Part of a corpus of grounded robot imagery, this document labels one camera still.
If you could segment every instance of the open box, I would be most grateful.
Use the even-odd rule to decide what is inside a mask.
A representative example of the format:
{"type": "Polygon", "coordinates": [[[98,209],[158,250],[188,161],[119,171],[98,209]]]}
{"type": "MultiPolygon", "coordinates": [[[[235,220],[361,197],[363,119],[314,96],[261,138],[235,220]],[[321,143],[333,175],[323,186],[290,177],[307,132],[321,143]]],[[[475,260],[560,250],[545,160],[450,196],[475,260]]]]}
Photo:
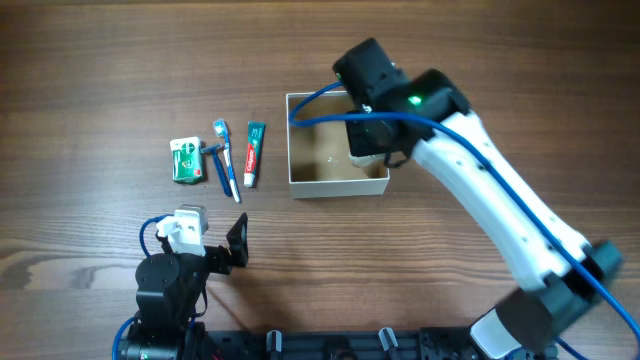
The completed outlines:
{"type": "MultiPolygon", "coordinates": [[[[312,93],[287,94],[289,112],[312,93]]],[[[354,109],[346,91],[329,91],[303,107],[296,120],[344,114],[354,109]]],[[[296,127],[287,121],[289,190],[293,198],[381,195],[389,183],[382,163],[367,168],[353,166],[344,122],[296,127]]]]}

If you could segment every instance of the black base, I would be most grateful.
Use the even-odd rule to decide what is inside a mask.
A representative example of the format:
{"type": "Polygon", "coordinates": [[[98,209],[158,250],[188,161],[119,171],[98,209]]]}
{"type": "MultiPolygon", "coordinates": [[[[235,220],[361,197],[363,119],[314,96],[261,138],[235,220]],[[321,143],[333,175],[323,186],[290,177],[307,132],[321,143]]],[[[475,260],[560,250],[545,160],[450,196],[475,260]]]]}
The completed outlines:
{"type": "MultiPolygon", "coordinates": [[[[473,348],[468,328],[422,328],[420,331],[397,331],[399,360],[483,360],[473,348]]],[[[358,360],[388,360],[377,332],[318,332],[282,334],[281,360],[329,360],[323,355],[324,341],[341,335],[349,339],[358,360]]],[[[266,335],[241,331],[210,331],[209,337],[219,346],[224,360],[268,360],[266,335]]],[[[558,351],[549,346],[545,354],[521,350],[513,360],[554,360],[558,351]]]]}

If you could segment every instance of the blue toothbrush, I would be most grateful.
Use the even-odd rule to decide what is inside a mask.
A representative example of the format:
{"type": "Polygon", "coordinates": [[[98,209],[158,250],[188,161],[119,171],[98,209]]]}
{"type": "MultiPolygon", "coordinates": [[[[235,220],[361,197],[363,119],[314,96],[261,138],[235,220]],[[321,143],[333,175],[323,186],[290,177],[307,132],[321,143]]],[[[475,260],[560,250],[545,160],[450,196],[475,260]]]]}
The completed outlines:
{"type": "Polygon", "coordinates": [[[213,122],[213,131],[220,138],[224,138],[224,161],[227,163],[227,171],[229,171],[229,184],[231,185],[231,192],[233,198],[237,203],[240,203],[240,193],[238,192],[238,185],[236,184],[236,176],[233,173],[233,163],[231,163],[231,143],[229,142],[229,131],[227,125],[224,123],[224,119],[218,119],[213,122]]]}

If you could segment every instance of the green toothpaste box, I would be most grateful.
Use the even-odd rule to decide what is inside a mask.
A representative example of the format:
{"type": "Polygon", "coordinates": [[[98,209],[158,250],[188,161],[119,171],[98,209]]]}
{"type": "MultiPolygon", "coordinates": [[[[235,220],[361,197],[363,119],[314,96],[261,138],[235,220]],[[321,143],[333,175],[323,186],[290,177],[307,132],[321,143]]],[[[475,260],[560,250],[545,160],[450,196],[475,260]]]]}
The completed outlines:
{"type": "Polygon", "coordinates": [[[195,184],[202,180],[202,155],[200,138],[197,136],[171,140],[173,153],[173,181],[180,184],[195,184]]]}

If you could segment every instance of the wooden table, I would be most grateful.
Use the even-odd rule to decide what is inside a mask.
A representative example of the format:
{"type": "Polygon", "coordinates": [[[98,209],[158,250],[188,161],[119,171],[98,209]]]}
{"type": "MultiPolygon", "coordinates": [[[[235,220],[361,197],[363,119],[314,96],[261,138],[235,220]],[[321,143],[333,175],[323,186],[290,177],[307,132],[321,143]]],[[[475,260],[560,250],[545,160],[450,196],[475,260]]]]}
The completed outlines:
{"type": "MultiPolygon", "coordinates": [[[[412,77],[448,74],[540,197],[614,241],[613,292],[640,318],[640,8],[604,3],[3,8],[0,358],[107,358],[137,309],[141,223],[185,203],[209,209],[208,244],[249,214],[249,268],[210,277],[209,329],[465,325],[510,292],[492,243],[415,164],[381,197],[289,197],[285,93],[334,81],[333,62],[371,36],[412,77]],[[247,121],[267,123],[242,204],[210,160],[206,183],[171,180],[169,140],[214,142],[219,117],[236,171],[247,121]]],[[[606,305],[565,338],[590,358],[636,351],[606,305]]]]}

